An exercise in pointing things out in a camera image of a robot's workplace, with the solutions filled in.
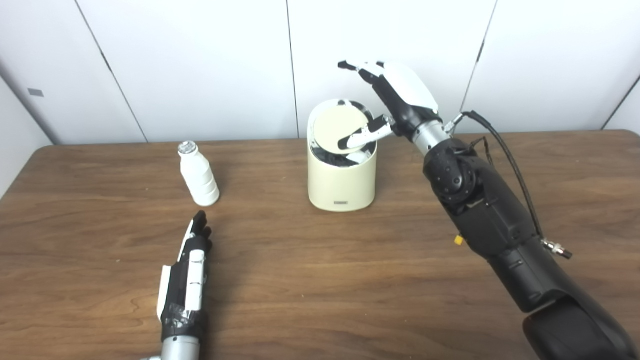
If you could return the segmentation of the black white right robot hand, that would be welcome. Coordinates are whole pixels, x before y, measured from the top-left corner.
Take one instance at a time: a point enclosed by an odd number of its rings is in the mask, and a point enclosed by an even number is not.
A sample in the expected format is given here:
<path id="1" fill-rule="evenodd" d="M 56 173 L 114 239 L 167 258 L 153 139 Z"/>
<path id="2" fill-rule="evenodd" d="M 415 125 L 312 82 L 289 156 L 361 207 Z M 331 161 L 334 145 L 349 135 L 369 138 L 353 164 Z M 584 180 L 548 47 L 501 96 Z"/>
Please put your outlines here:
<path id="1" fill-rule="evenodd" d="M 358 73 L 389 112 L 340 139 L 339 150 L 352 150 L 395 135 L 407 139 L 425 156 L 450 138 L 434 96 L 411 68 L 390 61 L 343 60 L 337 66 Z"/>

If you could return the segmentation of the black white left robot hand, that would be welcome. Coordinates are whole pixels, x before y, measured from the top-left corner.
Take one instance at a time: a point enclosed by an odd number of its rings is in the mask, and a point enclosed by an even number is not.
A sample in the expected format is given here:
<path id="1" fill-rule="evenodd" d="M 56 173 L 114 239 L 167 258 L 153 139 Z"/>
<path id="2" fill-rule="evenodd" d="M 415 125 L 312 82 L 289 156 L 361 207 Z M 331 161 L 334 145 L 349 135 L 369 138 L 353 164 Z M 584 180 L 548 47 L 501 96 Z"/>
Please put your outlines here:
<path id="1" fill-rule="evenodd" d="M 207 215 L 199 210 L 187 226 L 176 262 L 162 267 L 157 301 L 162 341 L 174 337 L 202 340 L 208 330 L 204 295 L 211 234 Z"/>

